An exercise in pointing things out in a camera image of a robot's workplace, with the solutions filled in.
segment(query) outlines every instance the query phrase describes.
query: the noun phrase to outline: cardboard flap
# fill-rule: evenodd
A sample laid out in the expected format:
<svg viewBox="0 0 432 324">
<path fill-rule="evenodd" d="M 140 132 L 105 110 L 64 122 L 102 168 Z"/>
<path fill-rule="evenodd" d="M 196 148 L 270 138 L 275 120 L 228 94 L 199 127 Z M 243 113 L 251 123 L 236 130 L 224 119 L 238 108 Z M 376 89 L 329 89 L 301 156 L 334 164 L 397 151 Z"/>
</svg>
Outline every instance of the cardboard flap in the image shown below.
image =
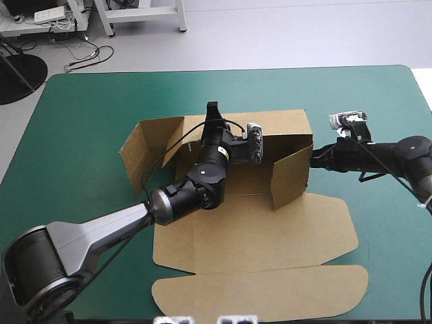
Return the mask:
<svg viewBox="0 0 432 324">
<path fill-rule="evenodd" d="M 279 208 L 297 198 L 306 190 L 309 178 L 310 145 L 275 162 L 271 178 L 273 205 Z"/>
<path fill-rule="evenodd" d="M 268 194 L 245 194 L 157 225 L 153 258 L 193 273 L 260 271 L 320 265 L 357 246 L 340 199 L 305 193 L 274 210 Z"/>
<path fill-rule="evenodd" d="M 258 272 L 214 273 L 161 279 L 152 293 L 168 315 L 215 323 L 226 314 L 255 314 L 260 321 L 331 317 L 353 309 L 366 292 L 359 265 Z"/>
<path fill-rule="evenodd" d="M 171 117 L 140 121 L 120 149 L 119 153 L 135 194 L 140 194 L 144 173 L 166 149 L 169 137 L 182 120 L 183 117 Z"/>
</svg>

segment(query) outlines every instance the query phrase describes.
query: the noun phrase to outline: white label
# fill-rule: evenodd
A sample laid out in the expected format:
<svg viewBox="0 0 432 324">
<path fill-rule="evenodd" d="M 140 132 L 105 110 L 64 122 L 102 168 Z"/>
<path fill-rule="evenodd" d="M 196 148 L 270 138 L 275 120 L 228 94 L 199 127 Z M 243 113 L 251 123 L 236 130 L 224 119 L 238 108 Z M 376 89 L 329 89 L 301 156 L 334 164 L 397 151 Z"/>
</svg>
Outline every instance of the white label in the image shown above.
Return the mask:
<svg viewBox="0 0 432 324">
<path fill-rule="evenodd" d="M 217 148 L 217 150 L 222 153 L 223 155 L 225 155 L 225 157 L 227 158 L 227 160 L 230 160 L 230 155 L 228 154 L 227 150 L 225 150 L 222 146 L 219 146 Z"/>
</svg>

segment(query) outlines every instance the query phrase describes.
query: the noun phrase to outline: green table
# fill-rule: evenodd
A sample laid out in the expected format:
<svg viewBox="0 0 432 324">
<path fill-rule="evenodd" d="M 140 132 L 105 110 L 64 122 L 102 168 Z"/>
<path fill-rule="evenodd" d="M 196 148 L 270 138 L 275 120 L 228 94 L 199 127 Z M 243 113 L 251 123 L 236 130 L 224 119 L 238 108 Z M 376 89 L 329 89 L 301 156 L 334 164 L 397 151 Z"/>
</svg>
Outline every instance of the green table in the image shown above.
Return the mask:
<svg viewBox="0 0 432 324">
<path fill-rule="evenodd" d="M 118 151 L 140 119 L 222 112 L 307 111 L 316 147 L 335 141 L 330 113 L 363 110 L 373 139 L 432 137 L 431 112 L 404 66 L 288 70 L 70 74 L 52 77 L 0 186 L 0 246 L 55 220 L 81 222 L 140 201 Z M 159 172 L 150 187 L 168 182 Z M 360 246 L 332 264 L 369 271 L 363 301 L 344 319 L 418 318 L 419 288 L 432 259 L 432 222 L 390 177 L 360 184 L 355 173 L 314 169 L 309 192 L 344 199 Z M 77 318 L 160 314 L 152 283 L 183 275 L 152 261 L 153 230 L 137 236 L 71 309 Z"/>
</svg>

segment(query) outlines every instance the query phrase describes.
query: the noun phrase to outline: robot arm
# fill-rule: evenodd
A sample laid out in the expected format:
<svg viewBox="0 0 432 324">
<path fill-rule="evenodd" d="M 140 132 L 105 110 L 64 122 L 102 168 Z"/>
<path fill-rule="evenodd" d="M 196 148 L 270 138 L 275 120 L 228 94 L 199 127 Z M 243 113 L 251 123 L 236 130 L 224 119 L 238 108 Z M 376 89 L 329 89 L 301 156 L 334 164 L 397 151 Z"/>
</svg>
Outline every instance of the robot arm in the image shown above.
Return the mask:
<svg viewBox="0 0 432 324">
<path fill-rule="evenodd" d="M 55 221 L 28 230 L 3 252 L 0 323 L 46 323 L 97 272 L 99 257 L 138 230 L 168 225 L 223 202 L 228 166 L 263 158 L 261 127 L 234 136 L 217 103 L 208 103 L 197 164 L 186 177 L 151 191 L 149 201 L 86 223 Z"/>
<path fill-rule="evenodd" d="M 396 176 L 408 180 L 422 203 L 427 201 L 432 196 L 432 141 L 411 136 L 397 143 L 374 143 L 366 122 L 366 115 L 359 111 L 330 116 L 331 128 L 341 137 L 335 144 L 314 150 L 310 166 L 338 172 L 359 171 L 361 182 L 388 174 L 367 149 Z M 377 174 L 365 177 L 366 172 Z"/>
</svg>

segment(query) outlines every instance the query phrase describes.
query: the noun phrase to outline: brown cardboard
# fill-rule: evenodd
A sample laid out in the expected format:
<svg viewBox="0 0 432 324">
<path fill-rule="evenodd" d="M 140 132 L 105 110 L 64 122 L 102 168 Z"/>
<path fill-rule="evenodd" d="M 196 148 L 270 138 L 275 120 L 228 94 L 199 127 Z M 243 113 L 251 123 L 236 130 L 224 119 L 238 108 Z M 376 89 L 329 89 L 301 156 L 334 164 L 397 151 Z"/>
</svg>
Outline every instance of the brown cardboard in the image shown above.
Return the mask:
<svg viewBox="0 0 432 324">
<path fill-rule="evenodd" d="M 355 307 L 366 291 L 366 270 L 322 266 L 354 250 L 358 239 L 344 201 L 304 193 L 312 151 L 305 112 L 223 116 L 263 127 L 263 164 L 232 165 L 217 209 L 156 226 L 154 261 L 196 274 L 157 281 L 156 303 L 166 315 L 193 315 L 199 323 L 232 313 L 263 321 L 326 317 Z M 135 127 L 120 151 L 135 193 L 157 156 L 204 119 L 153 119 Z M 174 161 L 182 177 L 196 162 L 200 135 L 185 138 L 160 167 Z"/>
<path fill-rule="evenodd" d="M 162 279 L 152 293 L 164 314 L 193 315 L 197 323 L 226 314 L 270 322 L 346 313 L 361 301 L 367 281 L 359 265 L 320 266 Z"/>
<path fill-rule="evenodd" d="M 304 193 L 273 210 L 268 194 L 246 194 L 156 226 L 153 260 L 192 273 L 260 271 L 322 265 L 357 246 L 341 199 Z"/>
</svg>

